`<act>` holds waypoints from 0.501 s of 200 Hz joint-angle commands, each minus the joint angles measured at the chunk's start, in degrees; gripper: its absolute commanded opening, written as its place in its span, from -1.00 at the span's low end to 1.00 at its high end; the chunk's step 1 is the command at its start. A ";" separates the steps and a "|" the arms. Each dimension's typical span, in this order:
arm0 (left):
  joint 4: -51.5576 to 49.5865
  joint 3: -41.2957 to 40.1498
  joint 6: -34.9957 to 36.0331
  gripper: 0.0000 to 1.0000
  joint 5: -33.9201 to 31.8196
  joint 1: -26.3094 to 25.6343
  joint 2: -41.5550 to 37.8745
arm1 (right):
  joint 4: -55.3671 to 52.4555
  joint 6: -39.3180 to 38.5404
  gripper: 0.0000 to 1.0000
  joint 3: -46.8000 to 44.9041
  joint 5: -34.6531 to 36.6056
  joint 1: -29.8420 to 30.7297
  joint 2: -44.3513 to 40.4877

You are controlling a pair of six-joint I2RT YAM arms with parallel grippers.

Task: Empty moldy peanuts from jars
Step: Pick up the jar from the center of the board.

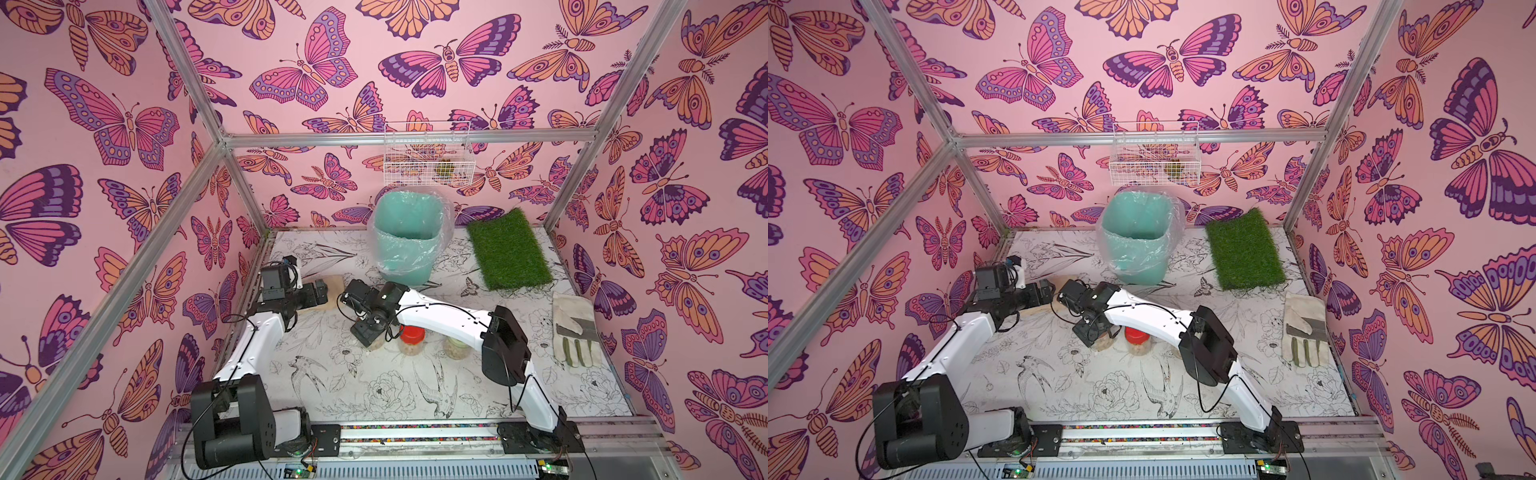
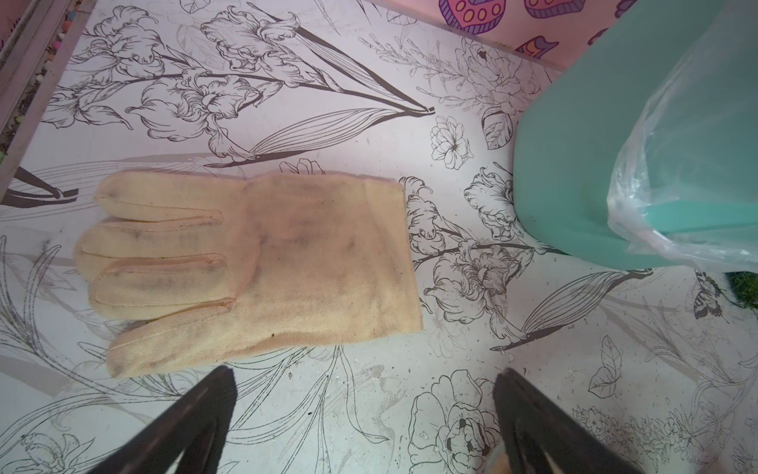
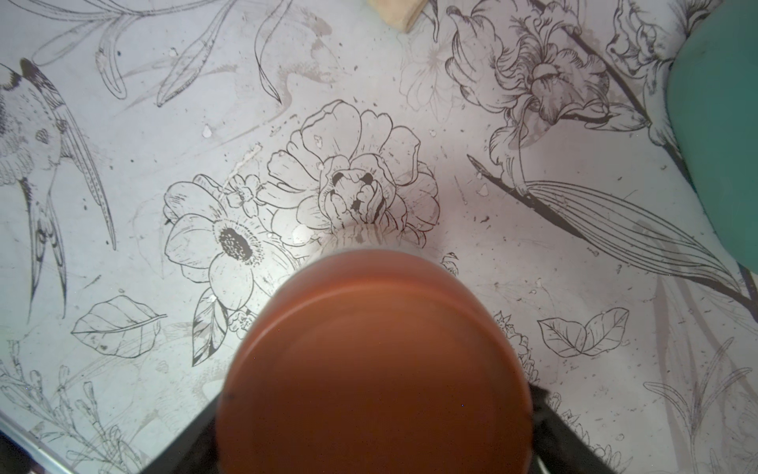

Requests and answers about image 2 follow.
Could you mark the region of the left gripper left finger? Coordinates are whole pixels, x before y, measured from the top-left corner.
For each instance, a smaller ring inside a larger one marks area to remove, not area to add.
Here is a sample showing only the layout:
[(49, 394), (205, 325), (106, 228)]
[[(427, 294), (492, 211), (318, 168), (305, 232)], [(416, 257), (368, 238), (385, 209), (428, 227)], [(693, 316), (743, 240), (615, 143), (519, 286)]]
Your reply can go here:
[(215, 473), (236, 401), (233, 369), (221, 365), (92, 471)]

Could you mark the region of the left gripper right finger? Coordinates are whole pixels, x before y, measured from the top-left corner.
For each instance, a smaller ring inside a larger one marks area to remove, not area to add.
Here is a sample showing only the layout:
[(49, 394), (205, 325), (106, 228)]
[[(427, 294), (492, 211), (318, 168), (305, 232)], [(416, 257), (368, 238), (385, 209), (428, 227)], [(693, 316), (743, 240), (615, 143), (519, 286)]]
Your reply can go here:
[(637, 473), (523, 375), (506, 369), (493, 390), (513, 473)]

